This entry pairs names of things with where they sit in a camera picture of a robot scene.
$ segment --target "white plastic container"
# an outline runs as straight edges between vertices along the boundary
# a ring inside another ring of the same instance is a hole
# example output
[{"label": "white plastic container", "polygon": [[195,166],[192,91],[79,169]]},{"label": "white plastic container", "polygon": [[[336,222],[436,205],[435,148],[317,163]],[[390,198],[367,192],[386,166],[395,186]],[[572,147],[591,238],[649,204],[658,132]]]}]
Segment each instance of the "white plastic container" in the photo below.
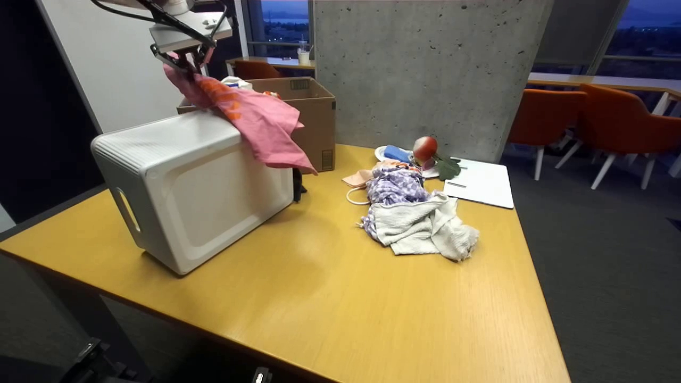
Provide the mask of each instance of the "white plastic container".
[{"label": "white plastic container", "polygon": [[292,169],[255,162],[225,119],[188,113],[93,137],[134,243],[188,275],[293,199]]}]

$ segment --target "cardboard box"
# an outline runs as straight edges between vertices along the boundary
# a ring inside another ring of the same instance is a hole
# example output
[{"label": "cardboard box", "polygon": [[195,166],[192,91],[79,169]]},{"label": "cardboard box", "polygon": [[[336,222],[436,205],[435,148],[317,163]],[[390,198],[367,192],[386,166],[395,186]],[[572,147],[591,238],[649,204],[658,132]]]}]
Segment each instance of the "cardboard box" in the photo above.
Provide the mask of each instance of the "cardboard box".
[{"label": "cardboard box", "polygon": [[293,139],[319,172],[334,169],[336,97],[308,77],[250,79],[250,82],[257,91],[276,91],[301,111],[305,128],[293,132]]}]

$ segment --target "orange chair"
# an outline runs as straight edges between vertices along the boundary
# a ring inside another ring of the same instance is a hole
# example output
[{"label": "orange chair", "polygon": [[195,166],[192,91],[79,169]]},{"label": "orange chair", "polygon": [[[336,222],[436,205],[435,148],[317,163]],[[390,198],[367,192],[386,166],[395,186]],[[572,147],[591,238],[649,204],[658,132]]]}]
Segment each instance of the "orange chair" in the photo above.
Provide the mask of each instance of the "orange chair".
[{"label": "orange chair", "polygon": [[234,77],[240,79],[275,79],[280,77],[280,71],[262,60],[234,60],[229,62]]},{"label": "orange chair", "polygon": [[535,180],[541,176],[544,147],[557,142],[569,126],[577,126],[584,91],[525,89],[511,126],[508,142],[539,147]]},{"label": "orange chair", "polygon": [[681,148],[681,119],[652,114],[640,97],[628,91],[600,84],[582,84],[578,89],[587,93],[585,109],[577,126],[578,139],[556,168],[563,166],[582,145],[608,153],[591,182],[591,189],[595,189],[618,154],[649,154],[640,180],[640,189],[646,189],[656,154]]}]

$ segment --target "concrete pillar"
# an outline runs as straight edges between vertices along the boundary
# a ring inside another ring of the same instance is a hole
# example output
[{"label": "concrete pillar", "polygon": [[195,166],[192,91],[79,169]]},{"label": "concrete pillar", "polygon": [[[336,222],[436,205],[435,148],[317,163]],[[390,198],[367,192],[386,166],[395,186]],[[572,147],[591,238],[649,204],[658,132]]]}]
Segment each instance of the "concrete pillar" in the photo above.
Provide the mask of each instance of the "concrete pillar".
[{"label": "concrete pillar", "polygon": [[554,0],[316,0],[317,81],[338,142],[496,162]]}]

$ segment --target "white paper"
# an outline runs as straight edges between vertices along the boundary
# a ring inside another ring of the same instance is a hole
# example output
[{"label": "white paper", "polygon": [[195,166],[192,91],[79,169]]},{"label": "white paper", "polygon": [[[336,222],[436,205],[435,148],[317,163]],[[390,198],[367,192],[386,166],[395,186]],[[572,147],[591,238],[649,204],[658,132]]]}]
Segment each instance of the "white paper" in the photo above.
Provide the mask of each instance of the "white paper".
[{"label": "white paper", "polygon": [[508,169],[503,163],[459,159],[461,172],[444,180],[444,194],[461,199],[512,209]]}]

